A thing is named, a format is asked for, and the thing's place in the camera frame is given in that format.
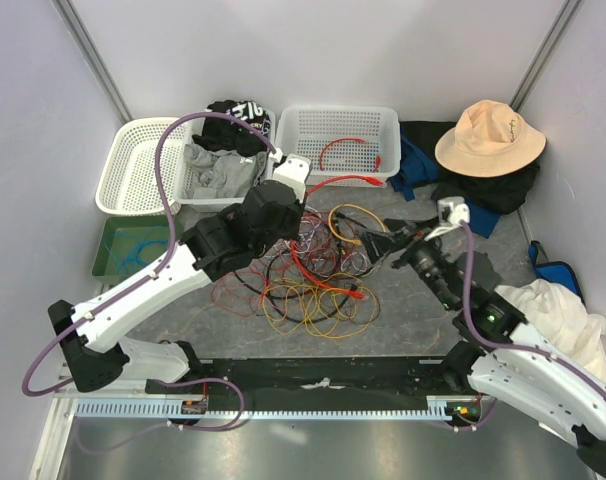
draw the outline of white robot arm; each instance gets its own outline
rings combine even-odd
[[[159,258],[92,300],[74,306],[61,300],[50,307],[58,333],[83,321],[61,342],[79,391],[98,390],[116,378],[174,382],[190,370],[189,344],[154,344],[126,335],[177,298],[248,266],[277,240],[297,238],[310,162],[296,155],[283,159],[280,151],[269,161],[277,165],[272,179],[252,187],[242,204],[204,218],[186,231],[161,271],[155,272]],[[146,276],[152,280],[92,314],[98,305],[122,295]]]
[[[501,278],[486,255],[473,251],[464,200],[443,199],[438,207],[432,223],[386,220],[391,234],[362,233],[370,260],[376,263],[405,249],[393,268],[410,265],[446,309],[463,309],[453,323],[466,341],[443,361],[444,375],[454,389],[471,387],[533,417],[577,447],[579,457],[606,477],[606,385],[554,347],[495,292]],[[469,251],[450,263],[438,237],[461,226],[468,234]]]

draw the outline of hat brim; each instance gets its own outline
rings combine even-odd
[[[524,122],[524,131],[517,142],[491,155],[475,155],[454,144],[454,128],[436,144],[436,160],[446,169],[468,177],[500,177],[532,163],[545,148],[545,135]]]

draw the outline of white plastic basket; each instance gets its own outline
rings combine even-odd
[[[265,110],[267,116],[270,119],[272,126],[270,127],[270,135],[269,139],[272,143],[274,143],[274,136],[276,130],[276,117],[274,112],[270,110]],[[192,135],[200,135],[203,131],[203,124],[205,122],[204,118],[197,118],[196,120],[192,120],[188,122],[189,133],[187,135],[186,143],[192,142]],[[268,178],[268,174],[271,173],[271,165],[268,162],[265,170],[259,177],[260,181]],[[188,192],[193,191],[194,189],[194,167],[192,167],[189,163],[187,163],[183,157],[183,151],[181,151],[181,158],[179,159],[177,168],[176,168],[176,176],[174,179],[174,199],[183,204],[189,205],[194,210],[198,212],[218,212],[223,208],[232,205],[233,203],[242,203],[244,197],[236,197],[236,198],[208,198],[208,199],[197,199],[191,198],[188,196]]]
[[[163,205],[154,178],[154,151],[159,138],[176,118],[144,118],[119,129],[112,142],[99,186],[96,204],[111,215],[158,215]],[[181,208],[172,194],[174,176],[187,141],[187,126],[177,127],[161,153],[161,178],[172,213]]]
[[[341,138],[359,138],[365,142],[332,145],[323,155],[324,170],[320,170],[321,151]],[[281,115],[276,145],[284,154],[295,153],[312,161],[308,185],[349,174],[385,181],[398,173],[401,164],[399,117],[385,107],[290,106]],[[374,172],[377,155],[381,163]],[[343,180],[332,185],[375,187],[360,180]]]

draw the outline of white fabric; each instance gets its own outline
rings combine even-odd
[[[602,315],[587,313],[577,295],[546,280],[535,280],[522,288],[501,285],[496,291],[521,310],[554,346],[606,383]]]

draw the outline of gray metal pole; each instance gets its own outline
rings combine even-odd
[[[510,102],[510,106],[514,111],[518,112],[523,107],[525,100],[527,100],[534,84],[541,76],[545,65],[552,56],[552,52],[556,48],[556,45],[558,45],[561,36],[567,29],[581,3],[583,3],[583,0],[566,0],[561,7],[559,14],[554,19],[552,27],[547,32],[543,43],[539,47],[538,52],[536,52],[534,60],[532,60],[530,67],[527,69],[519,88],[516,90],[516,93]]]
[[[125,100],[123,100],[123,97],[116,87],[110,72],[105,66],[105,63],[103,63],[94,42],[92,42],[90,34],[85,29],[78,12],[72,5],[72,1],[52,0],[52,3],[54,3],[54,6],[61,14],[61,18],[67,25],[72,37],[74,37],[76,44],[79,46],[81,53],[83,53],[85,60],[90,66],[90,69],[101,85],[101,88],[105,92],[108,100],[112,104],[114,112],[118,116],[119,120],[121,120],[122,123],[127,123],[133,120],[132,114],[125,104]]]

